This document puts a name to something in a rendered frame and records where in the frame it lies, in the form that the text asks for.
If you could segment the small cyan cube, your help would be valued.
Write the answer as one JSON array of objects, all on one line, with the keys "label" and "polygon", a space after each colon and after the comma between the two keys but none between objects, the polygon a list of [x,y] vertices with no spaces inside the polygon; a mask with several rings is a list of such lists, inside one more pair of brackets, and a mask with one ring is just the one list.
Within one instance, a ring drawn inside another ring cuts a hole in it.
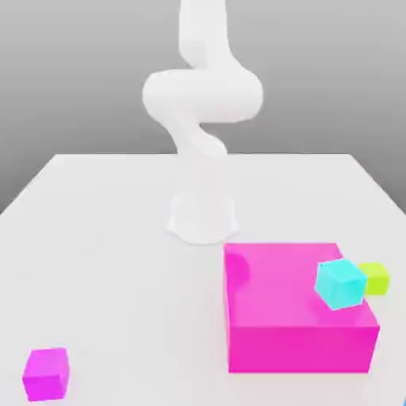
[{"label": "small cyan cube", "polygon": [[368,277],[348,259],[320,262],[314,290],[332,311],[359,306]]}]

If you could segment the small lime green cube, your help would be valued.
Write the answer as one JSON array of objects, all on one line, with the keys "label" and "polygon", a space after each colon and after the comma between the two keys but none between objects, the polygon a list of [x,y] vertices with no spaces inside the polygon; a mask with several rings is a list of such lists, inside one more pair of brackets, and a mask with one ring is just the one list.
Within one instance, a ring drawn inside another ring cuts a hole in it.
[{"label": "small lime green cube", "polygon": [[358,265],[361,272],[367,276],[367,296],[384,296],[389,288],[390,276],[383,264],[379,262],[362,262]]}]

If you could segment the small magenta cube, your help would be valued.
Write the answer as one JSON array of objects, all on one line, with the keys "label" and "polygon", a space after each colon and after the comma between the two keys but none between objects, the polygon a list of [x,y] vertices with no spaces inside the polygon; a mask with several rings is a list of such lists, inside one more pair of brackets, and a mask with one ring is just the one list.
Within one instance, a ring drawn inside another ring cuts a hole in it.
[{"label": "small magenta cube", "polygon": [[67,349],[38,349],[30,352],[22,381],[30,402],[65,397],[70,378]]}]

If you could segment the large pink box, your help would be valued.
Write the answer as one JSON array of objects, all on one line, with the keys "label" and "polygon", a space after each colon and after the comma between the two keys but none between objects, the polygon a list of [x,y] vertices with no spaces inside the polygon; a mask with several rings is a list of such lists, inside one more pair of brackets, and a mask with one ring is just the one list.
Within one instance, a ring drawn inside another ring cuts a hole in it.
[{"label": "large pink box", "polygon": [[231,373],[366,373],[380,325],[363,298],[332,311],[314,290],[334,243],[226,243],[224,310]]}]

